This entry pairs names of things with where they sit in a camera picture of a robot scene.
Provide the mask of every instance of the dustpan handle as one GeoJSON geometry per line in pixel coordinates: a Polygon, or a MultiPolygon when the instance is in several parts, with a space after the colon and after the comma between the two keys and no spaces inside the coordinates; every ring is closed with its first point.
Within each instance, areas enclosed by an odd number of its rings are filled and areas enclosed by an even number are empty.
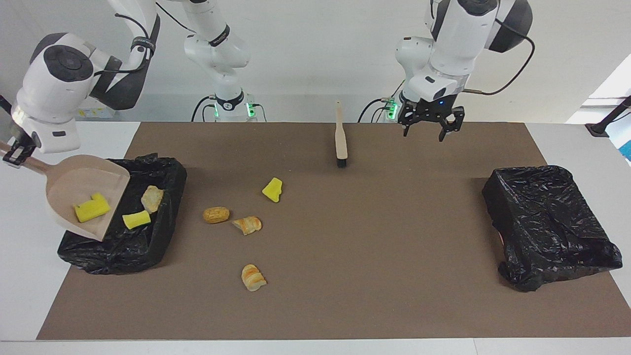
{"type": "MultiPolygon", "coordinates": [[[[3,141],[0,141],[0,155],[4,157],[4,155],[9,151],[11,151],[11,146],[3,141]]],[[[45,162],[33,157],[27,158],[22,166],[42,175],[46,175],[46,172],[52,167],[52,165],[46,164],[45,162]]]]}

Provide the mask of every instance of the bread piece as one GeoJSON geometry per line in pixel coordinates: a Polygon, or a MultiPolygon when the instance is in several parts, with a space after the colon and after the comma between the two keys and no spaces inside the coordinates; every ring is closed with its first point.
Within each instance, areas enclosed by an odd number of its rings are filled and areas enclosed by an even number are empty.
{"type": "Polygon", "coordinates": [[[241,271],[241,281],[243,281],[243,285],[245,285],[250,292],[254,292],[260,289],[261,286],[268,284],[259,269],[252,264],[243,267],[243,271],[241,271]]]}
{"type": "Polygon", "coordinates": [[[150,185],[147,190],[144,191],[143,197],[140,198],[140,202],[143,203],[144,210],[150,214],[155,213],[160,207],[160,202],[164,197],[164,190],[158,189],[156,186],[150,185]]]}
{"type": "Polygon", "coordinates": [[[204,210],[204,220],[215,224],[225,222],[230,218],[230,210],[225,207],[213,207],[204,210]]]}
{"type": "Polygon", "coordinates": [[[243,235],[252,234],[256,231],[260,231],[263,228],[261,220],[255,216],[246,217],[243,219],[233,220],[232,224],[239,228],[243,235]]]}

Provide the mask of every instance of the black pole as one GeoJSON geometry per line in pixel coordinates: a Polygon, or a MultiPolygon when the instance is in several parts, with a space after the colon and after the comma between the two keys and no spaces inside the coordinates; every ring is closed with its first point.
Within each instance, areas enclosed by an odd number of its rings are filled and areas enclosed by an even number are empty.
{"type": "Polygon", "coordinates": [[[627,97],[618,107],[613,109],[613,111],[607,115],[600,123],[592,124],[588,123],[585,125],[587,130],[594,137],[609,137],[605,130],[610,123],[612,123],[616,118],[620,117],[620,115],[625,112],[631,106],[631,96],[627,97]]]}
{"type": "Polygon", "coordinates": [[[2,95],[0,95],[0,107],[2,107],[6,113],[11,114],[11,104],[2,95]]]}

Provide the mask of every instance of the green led light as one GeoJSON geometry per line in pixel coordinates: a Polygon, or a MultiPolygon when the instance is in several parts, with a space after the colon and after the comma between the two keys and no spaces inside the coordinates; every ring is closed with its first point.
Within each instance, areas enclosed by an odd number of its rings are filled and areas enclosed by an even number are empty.
{"type": "Polygon", "coordinates": [[[250,117],[254,117],[256,115],[256,112],[254,111],[254,109],[252,108],[252,106],[248,103],[245,103],[245,106],[247,107],[247,114],[250,117]]]}
{"type": "Polygon", "coordinates": [[[388,110],[388,119],[395,120],[396,114],[399,111],[399,104],[397,104],[396,102],[391,102],[391,104],[392,106],[390,106],[388,110]]]}

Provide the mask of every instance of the food scrap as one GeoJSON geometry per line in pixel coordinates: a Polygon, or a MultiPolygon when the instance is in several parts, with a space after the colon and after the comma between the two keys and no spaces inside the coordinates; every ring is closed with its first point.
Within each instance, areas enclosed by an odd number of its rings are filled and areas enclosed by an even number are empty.
{"type": "Polygon", "coordinates": [[[123,215],[122,221],[125,223],[127,229],[131,230],[136,227],[151,223],[151,218],[149,217],[149,212],[142,211],[136,214],[123,215]]]}
{"type": "Polygon", "coordinates": [[[261,286],[268,284],[259,268],[252,264],[243,267],[243,271],[241,271],[241,281],[243,281],[243,285],[245,285],[250,292],[254,292],[260,289],[261,286]]]}
{"type": "Polygon", "coordinates": [[[90,201],[74,206],[74,212],[81,223],[88,222],[89,220],[102,216],[109,211],[110,205],[107,203],[105,197],[100,193],[92,195],[90,201]]]}
{"type": "Polygon", "coordinates": [[[278,203],[280,201],[280,194],[283,193],[282,187],[283,182],[280,179],[274,177],[272,181],[270,181],[269,184],[263,189],[263,194],[267,196],[270,200],[278,203]]]}
{"type": "Polygon", "coordinates": [[[232,224],[237,226],[245,236],[260,231],[261,228],[263,228],[261,220],[254,216],[233,220],[232,224]]]}
{"type": "Polygon", "coordinates": [[[158,210],[163,196],[164,190],[160,190],[156,186],[150,185],[143,193],[143,197],[140,199],[140,202],[142,202],[144,210],[152,214],[158,210]]]}
{"type": "Polygon", "coordinates": [[[213,207],[204,210],[204,220],[207,223],[215,224],[225,222],[230,218],[230,210],[225,207],[213,207]]]}

